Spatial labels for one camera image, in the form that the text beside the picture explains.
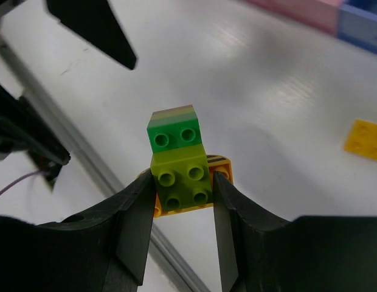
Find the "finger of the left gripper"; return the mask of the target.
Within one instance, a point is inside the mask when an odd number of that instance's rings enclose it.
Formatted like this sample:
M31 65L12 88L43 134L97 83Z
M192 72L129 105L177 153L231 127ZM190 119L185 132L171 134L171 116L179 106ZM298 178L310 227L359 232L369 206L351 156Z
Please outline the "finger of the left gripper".
M127 69L136 67L137 56L108 1L50 0L46 5L62 25Z

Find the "lime lego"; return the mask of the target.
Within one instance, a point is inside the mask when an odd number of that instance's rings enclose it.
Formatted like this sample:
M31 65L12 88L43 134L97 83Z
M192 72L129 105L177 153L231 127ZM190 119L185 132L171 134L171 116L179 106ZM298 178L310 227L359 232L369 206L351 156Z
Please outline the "lime lego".
M152 156L150 169L164 212L213 202L203 144L157 152Z

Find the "green lego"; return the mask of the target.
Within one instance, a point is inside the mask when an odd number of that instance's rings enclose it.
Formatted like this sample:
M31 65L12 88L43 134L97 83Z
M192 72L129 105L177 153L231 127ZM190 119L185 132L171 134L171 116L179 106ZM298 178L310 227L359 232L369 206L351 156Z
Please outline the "green lego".
M202 143L198 116L193 105L152 113L147 134L153 153Z

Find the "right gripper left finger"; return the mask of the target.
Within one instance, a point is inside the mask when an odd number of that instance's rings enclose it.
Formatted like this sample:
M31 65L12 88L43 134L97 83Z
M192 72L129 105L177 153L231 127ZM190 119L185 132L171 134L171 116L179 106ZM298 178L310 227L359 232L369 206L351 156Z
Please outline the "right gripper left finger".
M0 291L136 291L156 189L150 171L62 222L0 216Z

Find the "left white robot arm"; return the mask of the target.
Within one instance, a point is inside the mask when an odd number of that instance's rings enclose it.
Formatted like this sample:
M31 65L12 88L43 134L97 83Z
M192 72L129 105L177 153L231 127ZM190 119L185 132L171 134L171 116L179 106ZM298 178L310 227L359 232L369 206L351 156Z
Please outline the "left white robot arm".
M129 70L137 56L116 19L109 1L46 1L59 23ZM24 151L53 188L71 155L25 95L14 98L0 84L0 161Z

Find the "orange lego plate stack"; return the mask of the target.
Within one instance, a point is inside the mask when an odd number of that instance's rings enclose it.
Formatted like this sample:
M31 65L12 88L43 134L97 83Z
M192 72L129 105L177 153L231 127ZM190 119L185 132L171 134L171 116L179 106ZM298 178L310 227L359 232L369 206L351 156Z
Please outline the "orange lego plate stack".
M209 165L210 181L213 184L213 173L221 172L232 184L233 184L233 174L232 174L232 163L229 158L222 155L207 155L207 163ZM162 210L162 206L158 195L156 195L156 203L154 207L154 218L180 214L184 212L190 212L193 210L204 209L212 207L213 203L208 203L204 205L198 205L193 207L188 207L184 209L177 209L173 211L165 212Z

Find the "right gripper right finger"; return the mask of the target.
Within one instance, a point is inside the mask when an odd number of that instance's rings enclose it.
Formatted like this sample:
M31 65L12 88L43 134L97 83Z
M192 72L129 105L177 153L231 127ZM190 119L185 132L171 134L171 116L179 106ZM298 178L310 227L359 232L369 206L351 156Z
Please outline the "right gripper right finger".
M223 291L377 291L377 217L284 220L213 176Z

